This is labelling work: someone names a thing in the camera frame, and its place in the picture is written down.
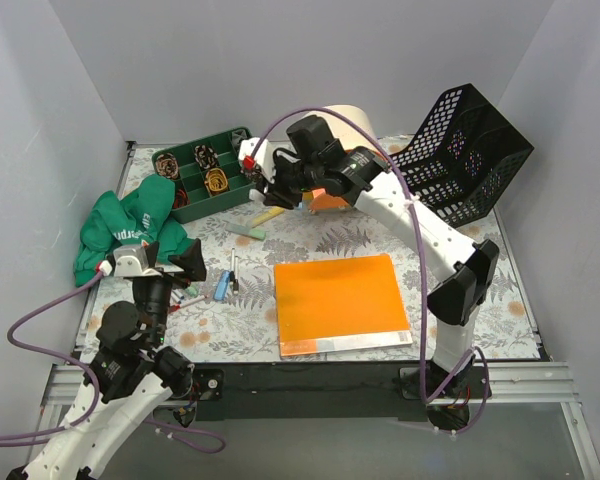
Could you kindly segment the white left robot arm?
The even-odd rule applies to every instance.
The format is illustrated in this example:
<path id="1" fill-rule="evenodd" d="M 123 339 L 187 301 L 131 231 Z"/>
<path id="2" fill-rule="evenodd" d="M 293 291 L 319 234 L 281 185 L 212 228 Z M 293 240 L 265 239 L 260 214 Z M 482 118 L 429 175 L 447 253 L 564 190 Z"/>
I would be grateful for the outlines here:
<path id="1" fill-rule="evenodd" d="M 131 301 L 106 309 L 99 349 L 61 424 L 37 433 L 39 454 L 8 474 L 11 479 L 96 479 L 113 454 L 164 400 L 185 398 L 194 365 L 164 343 L 174 287 L 207 277 L 201 242 L 169 258 L 176 271 L 157 267 L 158 243 L 116 248 L 95 268 L 93 286 L 107 276 L 132 284 Z"/>

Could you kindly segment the orange drawer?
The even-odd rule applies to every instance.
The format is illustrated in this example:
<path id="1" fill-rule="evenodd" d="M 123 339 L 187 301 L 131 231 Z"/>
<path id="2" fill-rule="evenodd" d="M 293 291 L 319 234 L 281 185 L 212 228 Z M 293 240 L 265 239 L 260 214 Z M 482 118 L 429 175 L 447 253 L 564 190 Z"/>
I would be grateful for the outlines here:
<path id="1" fill-rule="evenodd" d="M 321 211 L 342 211 L 350 205 L 342 198 L 329 195 L 325 189 L 314 189 L 302 194 L 302 206 L 311 214 Z"/>

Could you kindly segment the green highlighter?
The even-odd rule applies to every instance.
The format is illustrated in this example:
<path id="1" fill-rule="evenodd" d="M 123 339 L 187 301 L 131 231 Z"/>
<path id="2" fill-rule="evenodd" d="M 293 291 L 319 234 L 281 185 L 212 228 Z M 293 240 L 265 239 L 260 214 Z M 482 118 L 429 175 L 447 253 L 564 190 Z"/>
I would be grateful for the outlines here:
<path id="1" fill-rule="evenodd" d="M 239 225 L 235 223 L 226 223 L 225 229 L 236 235 L 245 236 L 248 238 L 263 241 L 266 238 L 266 232 L 259 228 L 248 227 L 245 225 Z"/>

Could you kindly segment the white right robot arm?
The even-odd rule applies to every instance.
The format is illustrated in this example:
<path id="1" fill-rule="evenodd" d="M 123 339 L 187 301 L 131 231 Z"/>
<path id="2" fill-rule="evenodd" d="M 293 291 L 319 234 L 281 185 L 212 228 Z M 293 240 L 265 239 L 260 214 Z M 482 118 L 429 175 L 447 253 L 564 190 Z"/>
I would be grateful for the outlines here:
<path id="1" fill-rule="evenodd" d="M 492 281 L 497 245 L 474 242 L 424 205 L 372 130 L 330 107 L 300 113 L 287 129 L 290 149 L 273 146 L 266 136 L 240 142 L 239 164 L 254 184 L 251 199 L 292 210 L 304 193 L 323 189 L 416 253 L 420 276 L 438 282 L 434 289 L 420 288 L 421 320 L 434 317 L 438 331 L 433 355 L 419 358 L 419 394 L 425 402 L 459 395 L 481 353 L 474 344 L 475 319 Z"/>

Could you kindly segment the yellow highlighter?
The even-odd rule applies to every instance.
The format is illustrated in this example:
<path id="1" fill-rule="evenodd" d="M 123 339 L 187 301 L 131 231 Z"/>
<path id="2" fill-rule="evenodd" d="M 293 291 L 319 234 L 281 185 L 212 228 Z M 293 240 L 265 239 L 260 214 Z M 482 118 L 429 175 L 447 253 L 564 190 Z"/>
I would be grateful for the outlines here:
<path id="1" fill-rule="evenodd" d="M 286 210 L 284 208 L 281 207 L 272 207 L 269 210 L 267 210 L 264 213 L 261 213 L 260 215 L 256 216 L 255 218 L 251 219 L 249 221 L 249 227 L 250 228 L 255 228 L 259 225 L 264 224 L 265 222 L 268 222 L 270 220 L 272 220 L 273 218 L 276 218 L 277 216 L 285 213 Z"/>

